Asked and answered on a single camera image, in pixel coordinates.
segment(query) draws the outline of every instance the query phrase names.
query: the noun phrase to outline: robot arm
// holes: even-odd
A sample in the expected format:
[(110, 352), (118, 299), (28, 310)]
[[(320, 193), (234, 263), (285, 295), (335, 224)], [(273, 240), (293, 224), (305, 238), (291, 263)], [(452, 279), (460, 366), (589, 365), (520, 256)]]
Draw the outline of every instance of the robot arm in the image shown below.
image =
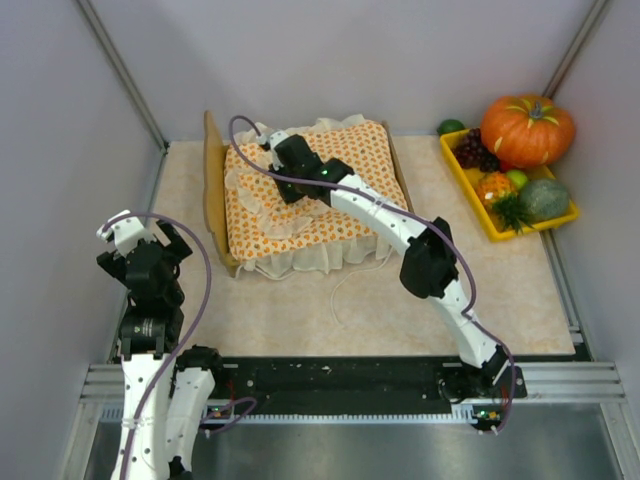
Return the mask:
[[(400, 281), (419, 298), (430, 298), (456, 341), (460, 359), (477, 370), (481, 383), (494, 385), (506, 367), (508, 358), (502, 347), (463, 316), (468, 304), (455, 268), (456, 257), (441, 238), (411, 218), (381, 208), (382, 202), (399, 209), (367, 185), (351, 167), (336, 158), (323, 162), (312, 152), (303, 137), (277, 131), (263, 135), (261, 144), (271, 150), (270, 171), (306, 180), (318, 180), (351, 187), (366, 193), (371, 200), (349, 191), (276, 180), (286, 203), (304, 196), (319, 199), (332, 208), (348, 213), (384, 237), (402, 255)], [(434, 222), (449, 239), (451, 230), (441, 218)]]
[[(117, 217), (128, 213), (125, 210)], [(193, 443), (215, 387), (214, 372), (217, 375), (222, 370), (222, 359), (211, 348), (195, 346), (177, 359), (169, 358), (178, 344), (183, 321), (179, 264), (191, 249), (170, 224), (160, 221), (158, 226), (170, 240), (168, 245), (135, 217), (97, 232), (99, 238), (115, 245), (113, 252), (98, 257), (98, 265), (129, 289), (128, 307), (119, 329), (125, 394), (112, 480), (122, 478), (123, 460), (125, 478), (191, 478)], [(136, 409), (160, 371), (136, 420)]]

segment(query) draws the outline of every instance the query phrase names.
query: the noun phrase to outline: white wall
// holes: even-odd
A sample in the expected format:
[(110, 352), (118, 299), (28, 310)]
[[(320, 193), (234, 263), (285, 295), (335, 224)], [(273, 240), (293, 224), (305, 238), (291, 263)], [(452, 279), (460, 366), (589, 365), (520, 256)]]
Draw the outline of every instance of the white wall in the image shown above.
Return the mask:
[(582, 217), (558, 231), (594, 339), (615, 360), (640, 425), (640, 3), (612, 2), (556, 101), (577, 137), (556, 172)]
[(55, 476), (122, 291), (95, 231), (159, 155), (69, 0), (0, 7), (0, 477)]
[(541, 91), (591, 0), (94, 0), (164, 134), (236, 113), (274, 126), (363, 112), (396, 131), (478, 123)]

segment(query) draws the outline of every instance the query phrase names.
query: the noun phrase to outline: small orange pumpkin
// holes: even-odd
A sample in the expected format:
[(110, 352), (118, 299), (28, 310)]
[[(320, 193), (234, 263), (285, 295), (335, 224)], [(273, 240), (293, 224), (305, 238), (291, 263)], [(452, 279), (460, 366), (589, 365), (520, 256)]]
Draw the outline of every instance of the small orange pumpkin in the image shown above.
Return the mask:
[(503, 162), (530, 168), (555, 162), (576, 128), (571, 116), (539, 95), (502, 97), (485, 113), (482, 143)]

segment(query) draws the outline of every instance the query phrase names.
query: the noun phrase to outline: yellow tray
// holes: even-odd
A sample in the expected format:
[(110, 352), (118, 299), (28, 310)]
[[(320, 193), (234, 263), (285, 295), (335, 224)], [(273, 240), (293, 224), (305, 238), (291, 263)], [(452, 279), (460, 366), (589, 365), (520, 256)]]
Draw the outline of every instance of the yellow tray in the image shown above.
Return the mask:
[[(480, 180), (485, 175), (485, 173), (481, 172), (477, 168), (470, 168), (468, 170), (463, 169), (456, 160), (456, 157), (453, 155), (453, 149), (462, 139), (462, 137), (467, 134), (468, 131), (469, 129), (461, 130), (459, 132), (447, 133), (446, 135), (442, 135), (440, 137), (440, 145), (442, 145), (442, 153), (444, 154), (444, 159), (453, 172), (453, 175), (456, 177), (457, 182), (460, 184), (460, 187), (467, 197), (467, 200), (469, 200), (471, 208), (473, 208), (473, 211), (478, 217), (480, 225), (482, 225), (482, 228), (487, 233), (489, 240), (491, 240), (492, 242), (501, 242), (504, 240), (509, 240), (510, 238), (514, 238), (518, 235), (515, 230), (503, 230), (498, 218), (495, 215), (487, 212), (487, 210), (482, 206), (482, 203), (480, 203), (480, 199), (476, 195), (475, 188), (478, 185), (478, 180)], [(551, 170), (549, 170), (544, 165), (529, 168), (525, 173), (530, 180), (534, 180), (537, 178), (555, 178), (551, 173)], [(540, 232), (549, 228), (558, 228), (560, 225), (575, 220), (579, 215), (580, 210), (578, 209), (576, 204), (571, 201), (571, 203), (569, 204), (569, 209), (567, 210), (567, 213), (565, 215), (547, 220), (546, 222), (534, 223), (533, 228), (524, 227), (522, 233)]]

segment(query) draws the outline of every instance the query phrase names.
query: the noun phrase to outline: beige tabletop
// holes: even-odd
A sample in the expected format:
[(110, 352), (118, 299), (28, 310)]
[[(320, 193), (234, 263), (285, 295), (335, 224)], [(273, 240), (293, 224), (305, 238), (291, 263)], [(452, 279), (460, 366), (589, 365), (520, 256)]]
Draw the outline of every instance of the beige tabletop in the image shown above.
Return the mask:
[[(453, 232), (478, 284), (475, 310), (516, 354), (571, 354), (573, 344), (539, 235), (491, 243), (453, 176), (437, 137), (393, 139), (416, 213), (441, 216)], [(230, 278), (218, 262), (203, 215), (202, 142), (174, 142), (160, 181), (155, 211), (193, 228), (213, 264), (213, 291), (189, 344), (216, 347), (223, 356), (452, 355), (455, 344), (427, 300), (402, 287), (401, 259), (394, 254), (375, 272), (350, 272), (380, 262), (367, 259), (328, 275), (298, 272), (281, 281), (256, 272)], [(204, 292), (199, 253), (182, 265), (183, 332)]]

